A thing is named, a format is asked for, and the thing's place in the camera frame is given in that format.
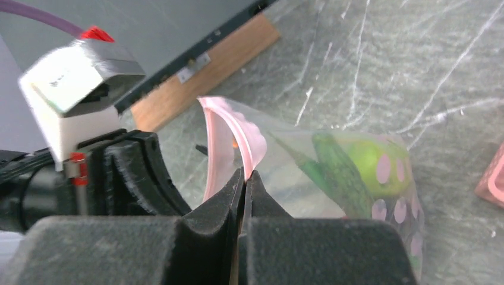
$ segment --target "wooden block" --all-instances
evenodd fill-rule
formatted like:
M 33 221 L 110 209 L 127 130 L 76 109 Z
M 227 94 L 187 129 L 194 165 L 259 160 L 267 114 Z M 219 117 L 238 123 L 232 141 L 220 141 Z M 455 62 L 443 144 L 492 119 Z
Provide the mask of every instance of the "wooden block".
M 184 84 L 174 75 L 132 106 L 137 129 L 157 131 L 279 38 L 264 15 L 254 17 L 209 50 L 210 63 Z

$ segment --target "green vegetable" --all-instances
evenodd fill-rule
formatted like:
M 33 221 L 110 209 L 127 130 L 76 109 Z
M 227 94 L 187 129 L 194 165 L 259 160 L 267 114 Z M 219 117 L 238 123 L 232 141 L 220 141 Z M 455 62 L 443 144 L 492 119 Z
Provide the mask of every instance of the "green vegetable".
M 326 182 L 332 186 L 329 198 L 338 203 L 349 218 L 371 218 L 373 196 L 359 170 L 331 134 L 314 134 L 313 146 Z
M 306 154 L 297 151 L 293 149 L 292 147 L 288 146 L 286 143 L 281 141 L 279 138 L 275 137 L 274 135 L 271 135 L 275 142 L 279 144 L 291 157 L 294 159 L 294 162 L 298 166 L 298 168 L 306 175 L 310 180 L 317 185 L 324 193 L 327 194 L 327 192 L 330 191 L 330 186 L 327 184 L 323 172 L 322 172 L 322 167 L 320 166 L 320 163 L 316 162 L 315 160 L 311 159 L 309 156 Z
M 331 135 L 328 135 L 330 140 L 325 135 L 314 135 L 318 161 L 271 136 L 294 159 L 299 169 L 344 210 L 347 217 L 371 218 L 373 197 L 355 164 Z

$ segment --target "countertop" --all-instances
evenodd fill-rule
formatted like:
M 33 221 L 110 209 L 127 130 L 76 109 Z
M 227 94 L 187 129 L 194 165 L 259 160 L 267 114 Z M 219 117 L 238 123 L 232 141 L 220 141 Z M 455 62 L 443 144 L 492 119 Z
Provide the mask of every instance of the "countertop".
M 504 141 L 503 15 L 500 0 L 280 0 L 267 16 L 281 40 L 211 95 L 307 128 L 399 134 L 426 215 L 422 283 L 502 284 L 504 211 L 474 188 Z M 201 107 L 159 136 L 195 207 Z

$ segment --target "metal label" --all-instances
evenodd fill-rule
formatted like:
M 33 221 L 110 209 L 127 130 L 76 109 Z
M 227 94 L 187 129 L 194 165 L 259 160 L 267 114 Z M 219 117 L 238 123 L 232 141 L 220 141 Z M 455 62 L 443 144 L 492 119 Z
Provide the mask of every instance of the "metal label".
M 180 80 L 180 83 L 184 84 L 187 80 L 193 77 L 194 74 L 202 70 L 209 63 L 210 56 L 208 55 L 208 53 L 204 53 L 198 56 L 198 58 L 194 62 L 188 64 L 177 73 L 177 77 Z

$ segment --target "clear plastic bag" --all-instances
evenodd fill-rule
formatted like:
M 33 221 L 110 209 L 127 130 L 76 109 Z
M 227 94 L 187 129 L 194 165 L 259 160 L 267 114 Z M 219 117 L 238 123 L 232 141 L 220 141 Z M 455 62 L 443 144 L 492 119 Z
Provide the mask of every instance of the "clear plastic bag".
M 424 213 L 399 137 L 306 130 L 230 99 L 199 101 L 208 136 L 205 200 L 236 168 L 242 166 L 246 178 L 256 169 L 268 193 L 293 217 L 389 222 L 420 278 Z

